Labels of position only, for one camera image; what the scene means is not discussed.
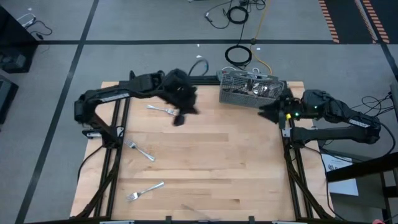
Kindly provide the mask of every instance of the silver fork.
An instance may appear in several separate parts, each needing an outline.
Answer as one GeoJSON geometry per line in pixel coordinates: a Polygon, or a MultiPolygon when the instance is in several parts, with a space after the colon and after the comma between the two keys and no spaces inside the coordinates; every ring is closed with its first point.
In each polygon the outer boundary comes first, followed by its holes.
{"type": "Polygon", "coordinates": [[[126,145],[128,145],[128,146],[129,146],[130,148],[132,148],[132,149],[137,149],[139,152],[142,153],[142,155],[144,155],[144,156],[145,156],[146,158],[148,158],[150,161],[155,162],[155,157],[153,157],[153,156],[149,155],[148,153],[146,153],[146,152],[142,151],[141,149],[139,149],[139,148],[137,147],[136,143],[134,143],[133,141],[124,140],[124,143],[125,143],[126,145]]]}
{"type": "Polygon", "coordinates": [[[154,110],[164,111],[164,112],[166,112],[168,114],[171,114],[171,115],[177,115],[177,112],[175,110],[173,110],[173,109],[162,109],[162,108],[157,108],[156,106],[152,106],[152,105],[147,105],[146,108],[147,109],[154,109],[154,110]]]}
{"type": "Polygon", "coordinates": [[[131,195],[128,195],[126,197],[126,199],[129,202],[131,202],[133,200],[137,200],[143,193],[146,193],[146,192],[148,192],[150,190],[158,189],[159,187],[163,187],[163,186],[164,186],[164,182],[162,181],[162,182],[158,183],[157,185],[155,185],[153,187],[149,187],[148,189],[143,190],[142,192],[134,192],[131,195]]]}

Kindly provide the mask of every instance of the silverware holder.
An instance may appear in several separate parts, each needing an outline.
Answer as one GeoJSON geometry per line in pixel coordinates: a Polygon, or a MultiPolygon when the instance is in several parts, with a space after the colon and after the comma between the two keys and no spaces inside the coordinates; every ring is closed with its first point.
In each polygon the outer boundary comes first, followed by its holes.
{"type": "Polygon", "coordinates": [[[271,75],[247,71],[220,71],[220,103],[258,108],[271,104],[282,93],[285,83],[271,75]]]}

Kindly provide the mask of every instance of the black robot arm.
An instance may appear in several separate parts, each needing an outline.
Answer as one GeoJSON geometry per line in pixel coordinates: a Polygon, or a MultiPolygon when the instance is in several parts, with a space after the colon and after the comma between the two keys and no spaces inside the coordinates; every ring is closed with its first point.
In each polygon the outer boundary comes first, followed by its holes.
{"type": "Polygon", "coordinates": [[[294,98],[290,89],[273,104],[259,108],[259,115],[279,123],[282,134],[290,138],[295,146],[303,146],[312,140],[350,139],[373,144],[379,140],[381,125],[377,117],[351,110],[347,104],[331,97],[325,91],[306,90],[301,99],[294,98]],[[331,123],[348,123],[350,127],[329,129],[287,128],[287,119],[320,119],[331,123]]]}
{"type": "Polygon", "coordinates": [[[184,124],[185,114],[197,114],[194,105],[196,102],[197,88],[192,86],[188,75],[175,69],[164,75],[159,71],[134,77],[127,82],[101,88],[88,90],[75,101],[75,121],[80,124],[88,124],[93,129],[83,131],[88,133],[98,133],[105,142],[117,142],[118,130],[109,127],[96,113],[95,108],[103,103],[109,103],[125,98],[151,98],[157,96],[166,103],[178,109],[178,115],[174,117],[174,125],[184,124]]]}

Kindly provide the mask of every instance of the paper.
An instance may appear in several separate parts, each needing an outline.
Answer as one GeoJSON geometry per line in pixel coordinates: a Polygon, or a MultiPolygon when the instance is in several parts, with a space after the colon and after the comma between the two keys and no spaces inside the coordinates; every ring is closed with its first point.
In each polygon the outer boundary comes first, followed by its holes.
{"type": "MultiPolygon", "coordinates": [[[[352,162],[348,162],[352,161],[350,158],[340,157],[340,156],[336,157],[342,158],[346,161],[342,161],[327,154],[322,154],[322,159],[325,163],[327,172],[352,165],[352,162]]],[[[329,183],[329,191],[330,193],[336,193],[336,194],[345,194],[345,195],[354,195],[354,196],[359,195],[355,179],[329,183]]]]}

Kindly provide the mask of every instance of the wooden tabletop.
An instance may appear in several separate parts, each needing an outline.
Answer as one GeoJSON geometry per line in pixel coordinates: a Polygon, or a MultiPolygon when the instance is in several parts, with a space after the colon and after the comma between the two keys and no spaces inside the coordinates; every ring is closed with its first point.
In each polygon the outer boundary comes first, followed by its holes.
{"type": "MultiPolygon", "coordinates": [[[[115,84],[104,82],[102,87],[115,84]]],[[[289,82],[289,87],[296,97],[302,96],[302,82],[289,82]]],[[[219,103],[218,93],[218,86],[198,86],[200,114],[187,115],[179,127],[172,125],[171,115],[146,109],[146,105],[169,108],[161,99],[131,100],[125,138],[156,161],[123,147],[113,220],[164,220],[166,215],[173,220],[248,220],[251,215],[258,221],[295,219],[278,125],[258,116],[257,109],[219,103]],[[165,182],[162,188],[133,202],[125,200],[160,181],[165,182]]],[[[109,124],[113,108],[114,103],[107,103],[96,112],[109,124]]],[[[297,121],[296,126],[309,128],[312,121],[297,121]]],[[[100,145],[100,139],[89,140],[85,156],[100,145]]],[[[318,149],[316,142],[308,146],[318,149]]],[[[71,215],[82,211],[97,191],[104,154],[103,149],[82,168],[71,215]]],[[[308,188],[329,211],[320,156],[302,149],[302,157],[308,188]]],[[[299,189],[298,194],[305,216],[299,189]]],[[[108,191],[102,214],[107,201],[108,191]]]]}

